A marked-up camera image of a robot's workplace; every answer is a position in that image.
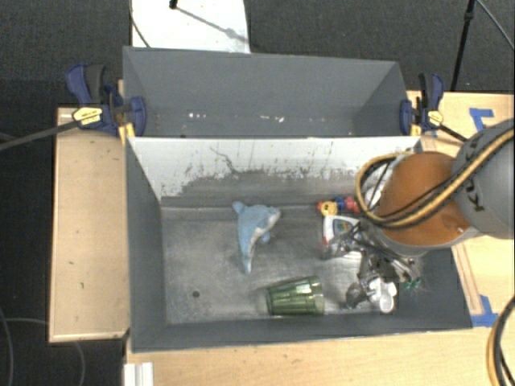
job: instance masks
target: wooden board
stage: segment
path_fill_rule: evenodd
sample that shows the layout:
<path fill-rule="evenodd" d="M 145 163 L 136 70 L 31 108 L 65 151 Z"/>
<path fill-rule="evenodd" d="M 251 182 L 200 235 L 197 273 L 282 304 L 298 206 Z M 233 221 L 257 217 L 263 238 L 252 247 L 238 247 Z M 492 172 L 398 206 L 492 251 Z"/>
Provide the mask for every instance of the wooden board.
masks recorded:
<path fill-rule="evenodd" d="M 59 124 L 72 109 L 60 109 Z M 130 324 L 119 139 L 73 129 L 58 136 L 49 340 L 111 339 Z"/>
<path fill-rule="evenodd" d="M 409 95 L 414 98 L 417 93 Z M 476 131 L 468 114 L 471 107 L 492 109 L 495 117 L 484 119 L 491 125 L 513 116 L 513 96 L 447 93 L 440 111 L 448 126 L 470 136 Z M 70 112 L 59 110 L 60 124 L 69 121 Z M 444 133 L 438 136 L 426 136 L 426 147 L 455 154 L 459 143 Z M 58 136 L 49 327 L 52 342 L 116 338 L 129 327 L 123 171 L 119 140 L 79 130 Z M 481 293 L 489 297 L 494 311 L 500 311 L 513 294 L 513 241 L 481 237 L 457 250 L 464 285 L 471 282 L 473 304 L 477 306 L 477 294 Z M 488 329 L 475 328 L 141 355 L 131 354 L 128 346 L 126 360 L 153 362 L 156 386 L 263 382 L 483 385 L 488 384 L 484 360 L 488 333 Z M 504 347 L 513 366 L 513 325 L 506 329 Z"/>
<path fill-rule="evenodd" d="M 418 94 L 410 92 L 414 99 Z M 485 125 L 513 116 L 513 96 L 448 93 L 440 105 L 446 124 L 468 137 L 476 132 L 469 108 L 492 109 Z M 423 138 L 427 149 L 454 155 L 459 142 L 445 133 Z M 468 305 L 479 314 L 479 294 L 499 312 L 513 295 L 513 241 L 480 237 L 453 248 Z M 485 363 L 490 330 L 448 331 L 316 343 L 223 348 L 134 355 L 129 363 L 154 364 L 154 385 L 385 385 L 482 386 L 489 384 Z M 515 364 L 515 329 L 505 329 L 503 347 Z"/>

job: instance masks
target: dark carpet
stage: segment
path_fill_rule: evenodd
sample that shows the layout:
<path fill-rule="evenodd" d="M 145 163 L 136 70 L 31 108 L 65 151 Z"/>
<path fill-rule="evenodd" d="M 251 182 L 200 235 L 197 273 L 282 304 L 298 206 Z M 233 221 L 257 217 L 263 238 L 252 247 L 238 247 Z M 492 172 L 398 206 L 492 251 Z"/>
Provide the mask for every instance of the dark carpet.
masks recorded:
<path fill-rule="evenodd" d="M 513 41 L 515 0 L 483 0 Z M 122 76 L 130 44 L 128 0 L 0 0 L 0 132 L 22 136 L 55 124 L 74 98 L 64 72 L 103 63 Z M 396 60 L 406 87 L 437 72 L 449 87 L 467 0 L 245 0 L 252 51 Z M 513 50 L 476 6 L 459 91 L 513 92 Z M 53 141 L 0 153 L 0 307 L 8 318 L 47 318 L 52 235 Z M 10 323 L 15 385 L 78 384 L 70 345 L 46 330 Z M 82 343 L 84 384 L 120 384 L 122 344 Z M 0 328 L 0 384 L 8 376 Z"/>

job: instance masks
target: gray bin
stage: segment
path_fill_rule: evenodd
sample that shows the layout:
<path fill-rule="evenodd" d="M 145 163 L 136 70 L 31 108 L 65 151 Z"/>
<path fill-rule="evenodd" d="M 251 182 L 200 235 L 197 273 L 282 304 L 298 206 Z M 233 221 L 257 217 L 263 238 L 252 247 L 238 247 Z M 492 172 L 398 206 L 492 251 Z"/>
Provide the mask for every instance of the gray bin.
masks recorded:
<path fill-rule="evenodd" d="M 316 255 L 316 203 L 352 194 L 365 162 L 417 142 L 397 136 L 395 63 L 126 48 L 124 88 L 149 113 L 126 147 L 133 351 L 470 326 L 449 250 L 426 257 L 428 284 L 401 292 L 389 316 L 342 309 L 359 257 Z M 248 275 L 234 200 L 282 211 Z M 265 287 L 313 274 L 324 316 L 268 315 Z"/>

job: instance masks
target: blue clamp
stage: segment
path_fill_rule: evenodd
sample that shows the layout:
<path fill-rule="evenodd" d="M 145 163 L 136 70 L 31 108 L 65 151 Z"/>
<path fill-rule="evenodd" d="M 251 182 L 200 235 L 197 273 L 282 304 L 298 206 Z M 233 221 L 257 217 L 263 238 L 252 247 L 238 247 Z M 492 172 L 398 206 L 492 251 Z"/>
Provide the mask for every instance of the blue clamp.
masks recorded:
<path fill-rule="evenodd" d="M 413 126 L 418 127 L 419 133 L 428 130 L 437 130 L 442 123 L 442 115 L 438 111 L 443 98 L 443 80 L 437 74 L 421 73 L 418 75 L 422 96 L 417 97 L 417 107 L 409 100 L 401 103 L 399 124 L 401 133 L 412 134 Z"/>
<path fill-rule="evenodd" d="M 136 136 L 142 136 L 146 127 L 146 107 L 141 96 L 130 98 L 125 105 L 118 90 L 111 84 L 104 84 L 105 66 L 78 63 L 66 71 L 66 85 L 82 108 L 73 114 L 80 129 L 94 129 L 112 136 L 118 135 L 120 123 L 117 114 L 125 115 L 125 122 L 131 121 Z"/>

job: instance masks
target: plywood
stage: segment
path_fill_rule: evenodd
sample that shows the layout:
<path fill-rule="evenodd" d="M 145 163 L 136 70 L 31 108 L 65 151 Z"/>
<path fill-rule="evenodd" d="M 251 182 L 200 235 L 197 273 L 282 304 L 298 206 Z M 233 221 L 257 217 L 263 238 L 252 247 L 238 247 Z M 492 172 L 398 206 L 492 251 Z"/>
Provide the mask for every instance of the plywood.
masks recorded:
<path fill-rule="evenodd" d="M 59 124 L 71 121 L 59 110 Z M 129 327 L 119 139 L 73 129 L 58 136 L 49 339 L 107 339 Z"/>
<path fill-rule="evenodd" d="M 447 93 L 440 111 L 452 129 L 475 133 L 469 108 L 492 109 L 486 125 L 513 116 L 513 96 Z M 60 123 L 70 110 L 60 109 Z M 443 133 L 425 142 L 455 153 Z M 129 326 L 126 242 L 122 219 L 122 163 L 117 139 L 78 130 L 60 134 L 56 149 L 56 204 L 51 272 L 50 340 L 107 339 Z M 477 291 L 498 312 L 513 295 L 513 241 L 489 237 L 464 248 Z M 489 330 L 345 339 L 278 346 L 221 348 L 134 355 L 153 362 L 154 384 L 488 384 Z M 506 358 L 515 365 L 515 329 L 508 325 Z"/>

